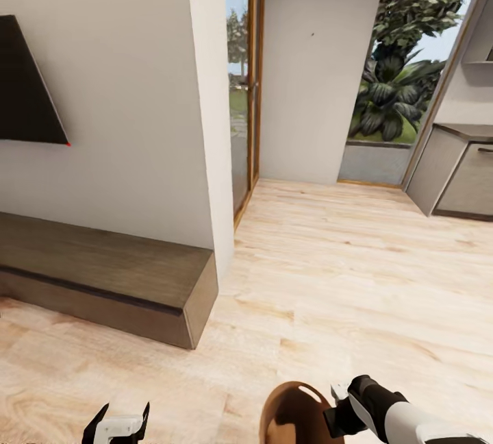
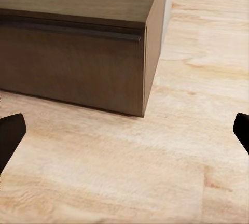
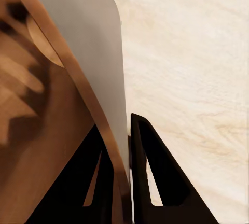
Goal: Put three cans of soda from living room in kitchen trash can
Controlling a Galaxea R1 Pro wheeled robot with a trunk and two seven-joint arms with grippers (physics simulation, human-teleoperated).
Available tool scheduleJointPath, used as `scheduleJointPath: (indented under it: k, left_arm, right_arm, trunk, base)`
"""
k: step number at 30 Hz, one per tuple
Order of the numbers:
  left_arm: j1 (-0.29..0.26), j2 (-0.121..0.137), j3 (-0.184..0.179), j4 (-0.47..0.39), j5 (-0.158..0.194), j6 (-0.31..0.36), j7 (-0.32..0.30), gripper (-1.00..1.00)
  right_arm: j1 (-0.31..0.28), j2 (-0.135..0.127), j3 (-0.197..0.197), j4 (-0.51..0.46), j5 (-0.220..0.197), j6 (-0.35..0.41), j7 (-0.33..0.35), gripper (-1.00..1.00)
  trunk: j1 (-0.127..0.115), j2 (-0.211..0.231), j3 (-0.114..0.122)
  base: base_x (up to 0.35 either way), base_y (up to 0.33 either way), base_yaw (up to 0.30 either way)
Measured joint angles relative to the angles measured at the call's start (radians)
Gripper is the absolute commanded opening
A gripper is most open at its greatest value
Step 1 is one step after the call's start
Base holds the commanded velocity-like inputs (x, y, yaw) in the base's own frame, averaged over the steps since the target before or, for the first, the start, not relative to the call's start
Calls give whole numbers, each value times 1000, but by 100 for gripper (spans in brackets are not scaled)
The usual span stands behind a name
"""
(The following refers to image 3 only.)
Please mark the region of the trash can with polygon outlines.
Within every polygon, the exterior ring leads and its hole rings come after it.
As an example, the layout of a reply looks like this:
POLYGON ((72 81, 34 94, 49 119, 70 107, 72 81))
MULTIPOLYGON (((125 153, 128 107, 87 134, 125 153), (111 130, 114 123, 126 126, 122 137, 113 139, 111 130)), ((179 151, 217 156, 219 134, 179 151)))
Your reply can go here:
POLYGON ((124 80, 114 0, 0 0, 0 224, 28 221, 95 124, 114 168, 112 224, 132 224, 124 80))

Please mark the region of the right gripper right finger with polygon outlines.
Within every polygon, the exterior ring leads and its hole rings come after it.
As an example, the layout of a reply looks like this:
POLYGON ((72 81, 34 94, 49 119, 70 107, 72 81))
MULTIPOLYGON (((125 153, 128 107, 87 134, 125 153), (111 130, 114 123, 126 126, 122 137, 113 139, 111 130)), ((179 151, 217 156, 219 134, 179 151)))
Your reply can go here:
POLYGON ((219 224, 154 127, 131 113, 134 224, 219 224), (144 150, 163 206, 151 203, 144 150))

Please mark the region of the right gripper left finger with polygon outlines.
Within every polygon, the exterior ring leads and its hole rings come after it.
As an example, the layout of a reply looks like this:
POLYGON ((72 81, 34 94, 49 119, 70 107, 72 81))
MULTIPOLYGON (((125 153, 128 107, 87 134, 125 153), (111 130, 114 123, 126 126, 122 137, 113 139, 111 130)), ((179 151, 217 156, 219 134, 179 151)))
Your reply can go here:
POLYGON ((112 224, 114 168, 96 124, 25 224, 112 224), (83 206, 98 163, 92 204, 83 206))

